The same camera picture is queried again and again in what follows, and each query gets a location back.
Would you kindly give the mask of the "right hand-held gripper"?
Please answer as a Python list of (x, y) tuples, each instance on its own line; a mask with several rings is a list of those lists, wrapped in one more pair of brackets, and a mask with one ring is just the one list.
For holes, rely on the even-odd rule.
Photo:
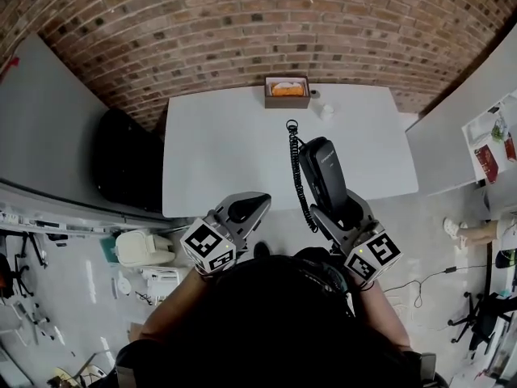
[(344, 267), (359, 280), (361, 289), (374, 282), (402, 257), (401, 250), (387, 230), (378, 221), (370, 222), (372, 211), (368, 202), (350, 189), (347, 189), (344, 226), (359, 228), (364, 223), (370, 223), (349, 237), (317, 205), (310, 205), (309, 211), (318, 229), (345, 256)]

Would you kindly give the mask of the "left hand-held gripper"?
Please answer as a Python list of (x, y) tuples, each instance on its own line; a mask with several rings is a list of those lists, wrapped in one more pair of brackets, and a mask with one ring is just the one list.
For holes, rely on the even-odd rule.
[(242, 192), (227, 196), (215, 210), (196, 218), (180, 243), (201, 276), (216, 276), (235, 265), (271, 207), (271, 196), (263, 192)]

